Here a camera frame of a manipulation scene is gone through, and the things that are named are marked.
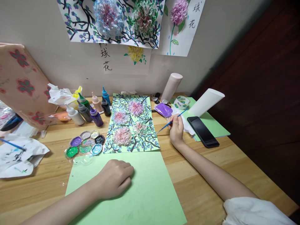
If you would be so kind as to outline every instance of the stem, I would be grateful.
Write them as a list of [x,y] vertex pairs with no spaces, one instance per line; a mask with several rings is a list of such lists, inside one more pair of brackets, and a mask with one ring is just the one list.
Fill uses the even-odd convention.
[[171,35],[171,41],[170,41],[170,55],[171,55],[171,43],[172,43],[172,36],[173,36],[174,28],[175,28],[175,24],[174,24],[174,26],[173,26],[172,35]]

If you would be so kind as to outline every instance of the phone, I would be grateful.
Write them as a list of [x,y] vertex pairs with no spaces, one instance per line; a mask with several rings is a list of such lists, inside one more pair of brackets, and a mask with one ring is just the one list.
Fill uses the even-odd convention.
[[220,146],[212,133],[207,129],[199,117],[188,117],[187,121],[192,126],[201,142],[206,148],[214,148]]

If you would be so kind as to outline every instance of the white wall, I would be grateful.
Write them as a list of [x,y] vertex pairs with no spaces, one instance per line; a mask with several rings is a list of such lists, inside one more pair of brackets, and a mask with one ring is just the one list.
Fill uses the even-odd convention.
[[56,0],[2,1],[0,42],[24,44],[51,83],[81,85],[85,96],[101,95],[103,85],[110,95],[162,92],[172,72],[183,75],[177,90],[189,95],[270,1],[206,0],[188,57],[152,55],[148,75],[104,74],[100,46],[69,41]]

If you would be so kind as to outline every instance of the hand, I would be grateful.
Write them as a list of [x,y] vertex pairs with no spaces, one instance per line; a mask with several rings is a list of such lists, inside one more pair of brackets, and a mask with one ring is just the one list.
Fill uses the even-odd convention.
[[128,162],[111,159],[103,169],[89,181],[96,199],[108,199],[120,195],[131,183],[134,168]]
[[173,121],[168,128],[170,130],[170,139],[174,147],[177,147],[179,144],[183,143],[183,122],[181,116],[172,115],[167,120],[167,124]]

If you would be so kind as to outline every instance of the green paint bottle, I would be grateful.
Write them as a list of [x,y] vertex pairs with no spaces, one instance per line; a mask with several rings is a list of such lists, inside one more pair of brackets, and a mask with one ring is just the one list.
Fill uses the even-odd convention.
[[90,103],[88,103],[88,100],[85,99],[85,97],[83,97],[80,93],[79,94],[79,101],[81,104],[83,104],[86,108],[90,108]]

